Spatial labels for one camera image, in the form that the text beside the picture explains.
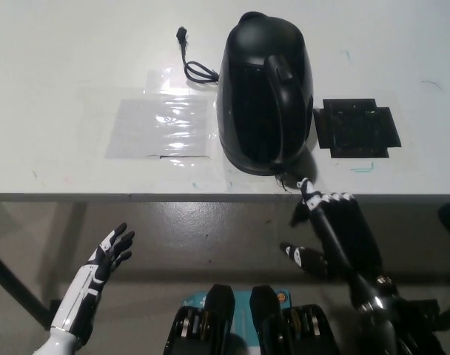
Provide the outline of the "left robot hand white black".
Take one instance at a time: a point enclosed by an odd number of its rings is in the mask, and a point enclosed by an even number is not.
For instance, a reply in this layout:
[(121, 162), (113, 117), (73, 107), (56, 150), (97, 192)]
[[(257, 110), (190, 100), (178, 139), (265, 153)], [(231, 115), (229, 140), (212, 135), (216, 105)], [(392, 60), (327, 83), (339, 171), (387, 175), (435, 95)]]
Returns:
[(85, 338), (93, 329), (93, 320), (104, 286), (119, 265), (132, 255), (135, 232), (122, 223), (96, 247), (80, 267), (53, 318), (51, 326)]

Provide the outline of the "right robot hand black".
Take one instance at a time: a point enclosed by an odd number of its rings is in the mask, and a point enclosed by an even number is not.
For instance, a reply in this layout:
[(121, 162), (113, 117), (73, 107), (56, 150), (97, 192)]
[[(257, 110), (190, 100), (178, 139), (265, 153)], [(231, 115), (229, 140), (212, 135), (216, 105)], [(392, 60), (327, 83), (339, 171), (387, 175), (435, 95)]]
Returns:
[(297, 187), (302, 200), (290, 225), (311, 223), (323, 250), (282, 242), (281, 251), (320, 281), (346, 282), (354, 308), (386, 308), (397, 296), (397, 289), (383, 270), (379, 248), (355, 197), (322, 193), (308, 178), (299, 181)]

